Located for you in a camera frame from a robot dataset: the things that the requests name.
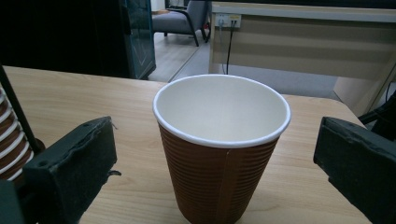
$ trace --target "wooden desk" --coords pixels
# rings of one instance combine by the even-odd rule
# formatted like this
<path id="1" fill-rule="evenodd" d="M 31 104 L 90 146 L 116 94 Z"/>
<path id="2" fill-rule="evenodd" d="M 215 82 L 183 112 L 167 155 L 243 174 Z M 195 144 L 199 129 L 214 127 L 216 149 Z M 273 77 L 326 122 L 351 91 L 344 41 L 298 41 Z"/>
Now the wooden desk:
<path id="1" fill-rule="evenodd" d="M 357 116 L 375 109 L 396 78 L 396 9 L 212 5 L 212 20 L 216 13 L 242 15 L 230 64 L 335 76 L 334 92 Z M 230 28 L 223 30 L 221 49 L 214 24 L 209 73 L 220 73 Z"/>
<path id="2" fill-rule="evenodd" d="M 80 223 L 185 223 L 157 122 L 164 83 L 6 67 L 35 136 L 50 146 L 80 123 L 111 116 L 119 160 Z M 323 116 L 359 123 L 343 104 L 285 95 L 292 118 L 239 223 L 369 223 L 312 162 Z"/>

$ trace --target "table surface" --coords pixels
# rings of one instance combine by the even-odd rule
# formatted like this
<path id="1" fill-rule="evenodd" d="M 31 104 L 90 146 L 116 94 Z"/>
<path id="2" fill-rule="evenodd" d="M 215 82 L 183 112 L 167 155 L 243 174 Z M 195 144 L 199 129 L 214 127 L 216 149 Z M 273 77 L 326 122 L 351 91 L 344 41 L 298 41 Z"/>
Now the table surface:
<path id="1" fill-rule="evenodd" d="M 165 83 L 5 67 L 47 147 L 79 124 L 111 116 L 122 176 L 111 176 L 80 223 L 187 223 L 177 208 L 152 100 Z M 360 123 L 334 100 L 284 95 L 289 128 L 280 137 L 238 223 L 369 223 L 312 162 L 323 116 Z"/>

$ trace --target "power outlet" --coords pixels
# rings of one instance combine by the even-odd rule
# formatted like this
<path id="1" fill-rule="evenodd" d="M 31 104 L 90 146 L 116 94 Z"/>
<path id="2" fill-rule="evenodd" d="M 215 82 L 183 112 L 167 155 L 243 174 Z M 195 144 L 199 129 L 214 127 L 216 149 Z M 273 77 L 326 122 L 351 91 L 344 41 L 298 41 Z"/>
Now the power outlet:
<path id="1" fill-rule="evenodd" d="M 216 13 L 215 26 L 221 27 L 231 27 L 232 21 L 236 22 L 235 28 L 241 27 L 241 18 L 239 14 L 226 14 L 226 13 Z"/>

